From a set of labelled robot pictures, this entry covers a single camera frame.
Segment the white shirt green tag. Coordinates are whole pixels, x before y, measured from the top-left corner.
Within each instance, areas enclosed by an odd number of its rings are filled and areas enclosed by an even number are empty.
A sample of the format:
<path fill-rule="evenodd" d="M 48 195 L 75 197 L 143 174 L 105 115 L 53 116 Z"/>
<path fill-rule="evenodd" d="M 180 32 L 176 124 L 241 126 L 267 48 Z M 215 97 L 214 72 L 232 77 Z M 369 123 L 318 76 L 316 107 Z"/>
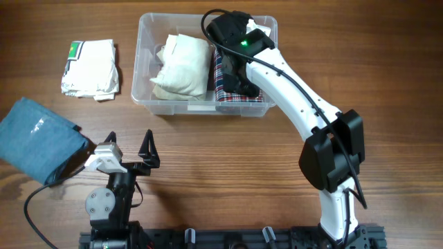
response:
<path fill-rule="evenodd" d="M 116 47 L 112 39 L 72 41 L 61 82 L 61 92 L 101 102 L 120 90 Z"/>

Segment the blue denim jeans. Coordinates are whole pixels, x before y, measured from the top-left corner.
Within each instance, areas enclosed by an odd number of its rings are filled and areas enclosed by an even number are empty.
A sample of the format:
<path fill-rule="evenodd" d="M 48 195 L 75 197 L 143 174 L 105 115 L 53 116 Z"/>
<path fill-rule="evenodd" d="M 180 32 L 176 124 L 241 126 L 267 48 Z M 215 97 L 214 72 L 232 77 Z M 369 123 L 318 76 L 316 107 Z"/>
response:
<path fill-rule="evenodd" d="M 15 102 L 1 121 L 1 159 L 42 185 L 57 181 L 88 146 L 79 126 L 28 98 Z"/>

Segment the red navy plaid shirt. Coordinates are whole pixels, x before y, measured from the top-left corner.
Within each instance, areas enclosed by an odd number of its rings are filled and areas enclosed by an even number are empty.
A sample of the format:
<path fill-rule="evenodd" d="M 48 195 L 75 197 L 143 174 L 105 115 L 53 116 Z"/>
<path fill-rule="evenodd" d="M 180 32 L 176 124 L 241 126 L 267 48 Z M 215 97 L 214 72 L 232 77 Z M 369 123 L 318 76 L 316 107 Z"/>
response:
<path fill-rule="evenodd" d="M 262 92 L 257 97 L 248 97 L 238 93 L 229 93 L 224 90 L 224 77 L 222 75 L 222 58 L 217 50 L 213 53 L 215 99 L 218 102 L 263 102 Z"/>

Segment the cream cloth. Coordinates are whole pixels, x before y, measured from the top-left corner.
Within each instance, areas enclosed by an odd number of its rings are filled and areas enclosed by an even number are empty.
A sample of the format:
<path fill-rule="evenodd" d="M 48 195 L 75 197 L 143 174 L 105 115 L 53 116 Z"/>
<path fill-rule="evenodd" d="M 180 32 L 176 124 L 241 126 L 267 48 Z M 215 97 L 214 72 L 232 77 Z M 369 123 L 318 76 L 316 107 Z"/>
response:
<path fill-rule="evenodd" d="M 212 51 L 203 39 L 169 35 L 157 53 L 163 66 L 150 79 L 154 83 L 153 94 L 162 100 L 204 101 Z"/>

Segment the black garment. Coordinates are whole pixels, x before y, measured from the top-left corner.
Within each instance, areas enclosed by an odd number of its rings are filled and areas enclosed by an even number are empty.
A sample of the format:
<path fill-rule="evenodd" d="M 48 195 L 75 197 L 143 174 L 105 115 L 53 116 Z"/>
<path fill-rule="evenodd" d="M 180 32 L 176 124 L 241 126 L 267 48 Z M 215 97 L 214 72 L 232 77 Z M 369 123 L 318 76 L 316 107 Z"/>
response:
<path fill-rule="evenodd" d="M 260 88 L 254 85 L 246 76 L 246 61 L 223 52 L 221 57 L 221 71 L 224 81 L 224 91 L 256 98 Z"/>

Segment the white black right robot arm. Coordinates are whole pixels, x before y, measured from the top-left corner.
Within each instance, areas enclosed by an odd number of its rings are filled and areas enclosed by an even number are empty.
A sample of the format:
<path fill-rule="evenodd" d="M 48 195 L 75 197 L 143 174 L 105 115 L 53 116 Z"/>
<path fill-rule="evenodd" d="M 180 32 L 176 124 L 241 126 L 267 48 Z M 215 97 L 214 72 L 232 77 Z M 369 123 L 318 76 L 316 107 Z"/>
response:
<path fill-rule="evenodd" d="M 224 75 L 237 82 L 236 93 L 264 91 L 290 119 L 304 141 L 300 170 L 319 191 L 319 230 L 333 248 L 346 248 L 359 228 L 354 202 L 367 205 L 358 180 L 365 160 L 363 121 L 315 93 L 284 60 L 275 42 L 259 28 L 248 29 L 245 12 L 218 9 L 201 23 L 204 36 L 223 59 Z"/>

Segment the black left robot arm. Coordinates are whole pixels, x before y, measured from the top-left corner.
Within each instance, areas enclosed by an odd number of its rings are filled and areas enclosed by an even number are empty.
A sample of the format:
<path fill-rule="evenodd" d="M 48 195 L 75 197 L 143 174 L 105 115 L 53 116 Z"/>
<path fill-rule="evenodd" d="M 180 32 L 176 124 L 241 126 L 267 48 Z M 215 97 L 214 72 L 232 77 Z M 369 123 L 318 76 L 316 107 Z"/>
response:
<path fill-rule="evenodd" d="M 141 162 L 124 163 L 123 153 L 116 143 L 116 133 L 111 132 L 98 144 L 85 163 L 88 171 L 108 175 L 105 187 L 94 189 L 86 198 L 91 232 L 79 238 L 80 248 L 153 248 L 154 242 L 144 232 L 138 221 L 130 221 L 134 192 L 140 190 L 137 176 L 149 176 L 151 170 L 160 167 L 160 158 L 154 144 L 152 131 L 147 130 L 138 156 Z"/>

